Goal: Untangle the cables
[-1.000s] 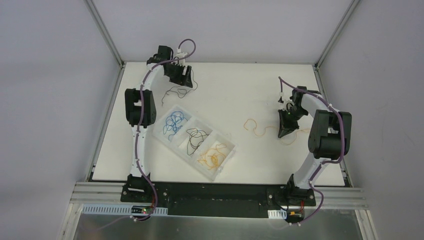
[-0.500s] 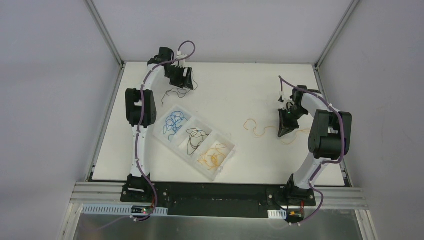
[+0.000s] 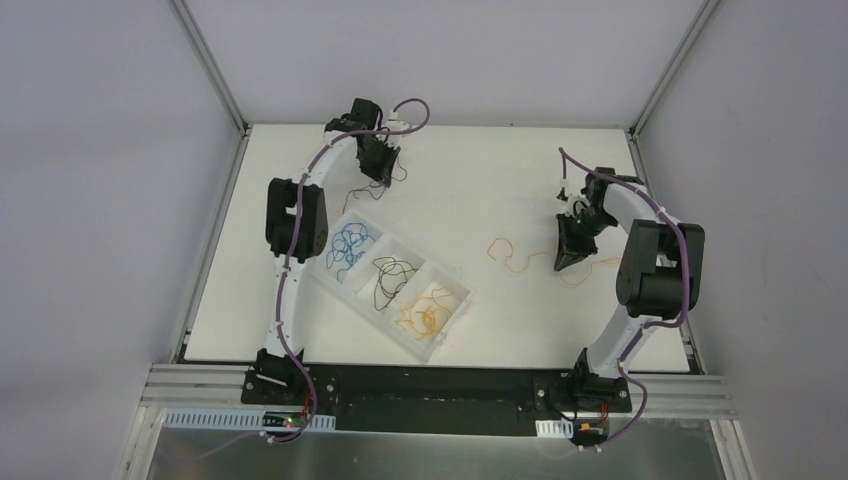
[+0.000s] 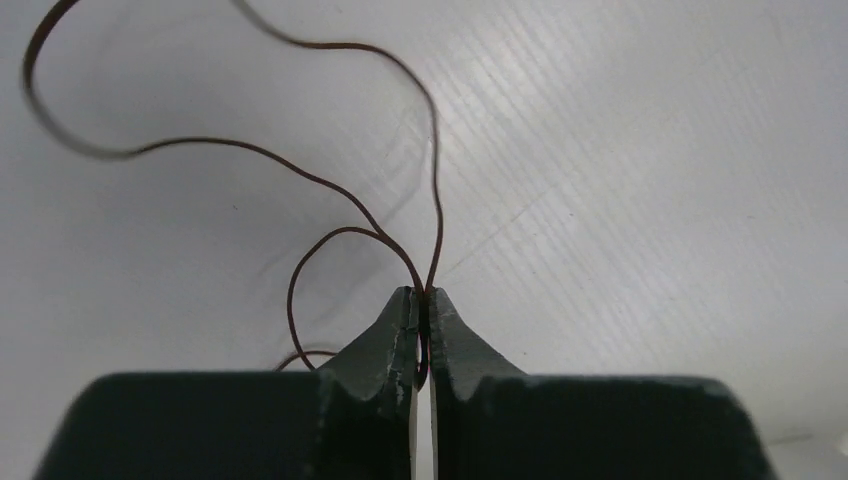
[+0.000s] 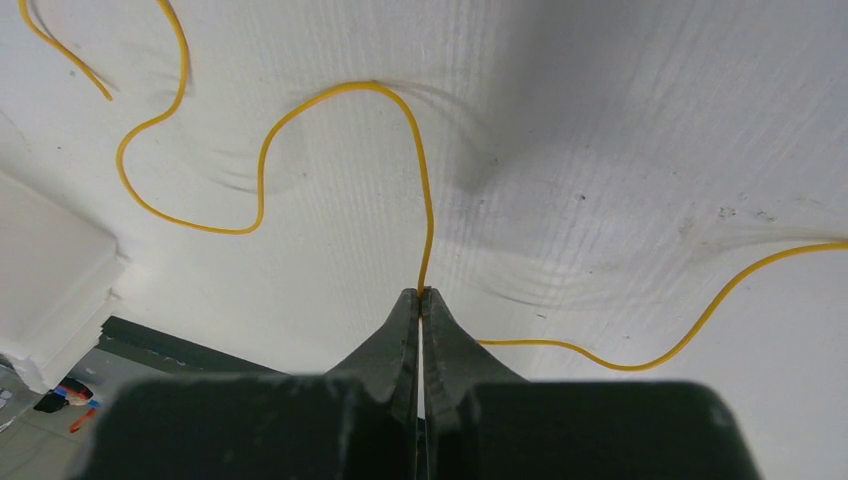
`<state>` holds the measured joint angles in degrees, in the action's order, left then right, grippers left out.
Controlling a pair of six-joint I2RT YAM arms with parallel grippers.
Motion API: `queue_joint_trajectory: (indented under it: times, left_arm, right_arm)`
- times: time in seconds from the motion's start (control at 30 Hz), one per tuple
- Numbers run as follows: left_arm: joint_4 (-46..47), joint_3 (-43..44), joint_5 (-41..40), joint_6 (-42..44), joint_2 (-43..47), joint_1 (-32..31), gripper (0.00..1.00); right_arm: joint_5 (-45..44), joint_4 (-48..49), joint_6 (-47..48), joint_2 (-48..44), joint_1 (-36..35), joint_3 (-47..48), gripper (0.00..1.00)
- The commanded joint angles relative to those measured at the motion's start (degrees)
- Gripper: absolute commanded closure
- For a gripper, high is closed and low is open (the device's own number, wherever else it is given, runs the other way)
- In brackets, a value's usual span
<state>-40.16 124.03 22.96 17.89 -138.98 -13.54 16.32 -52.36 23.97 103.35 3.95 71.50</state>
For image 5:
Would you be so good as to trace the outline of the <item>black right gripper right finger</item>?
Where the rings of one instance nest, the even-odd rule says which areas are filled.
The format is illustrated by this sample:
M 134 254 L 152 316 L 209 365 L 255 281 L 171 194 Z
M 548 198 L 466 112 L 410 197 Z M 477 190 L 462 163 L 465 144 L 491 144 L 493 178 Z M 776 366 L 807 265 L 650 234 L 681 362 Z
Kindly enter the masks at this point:
M 680 381 L 531 382 L 478 344 L 433 288 L 421 299 L 433 479 L 755 479 L 737 423 Z

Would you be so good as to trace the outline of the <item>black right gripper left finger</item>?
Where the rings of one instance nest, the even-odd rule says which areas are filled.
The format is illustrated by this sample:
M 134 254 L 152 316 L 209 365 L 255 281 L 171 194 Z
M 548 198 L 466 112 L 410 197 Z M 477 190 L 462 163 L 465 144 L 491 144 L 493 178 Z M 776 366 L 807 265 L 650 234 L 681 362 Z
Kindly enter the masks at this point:
M 412 479 L 419 298 L 324 374 L 156 377 L 124 387 L 70 479 Z

